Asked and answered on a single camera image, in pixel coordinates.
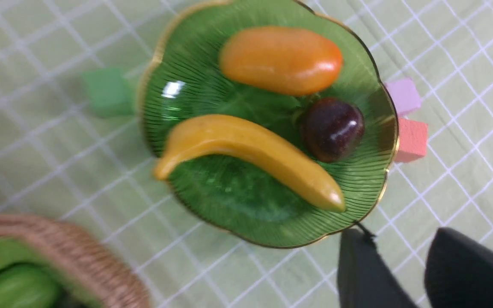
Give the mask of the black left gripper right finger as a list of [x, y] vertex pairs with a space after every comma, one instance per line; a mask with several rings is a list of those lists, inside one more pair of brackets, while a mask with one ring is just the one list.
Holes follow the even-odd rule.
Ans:
[[428, 250], [424, 287], [433, 308], [493, 308], [493, 251], [452, 228]]

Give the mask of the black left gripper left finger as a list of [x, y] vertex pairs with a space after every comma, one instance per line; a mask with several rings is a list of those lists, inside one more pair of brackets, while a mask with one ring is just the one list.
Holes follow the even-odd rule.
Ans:
[[416, 308], [359, 222], [341, 232], [337, 292], [342, 308]]

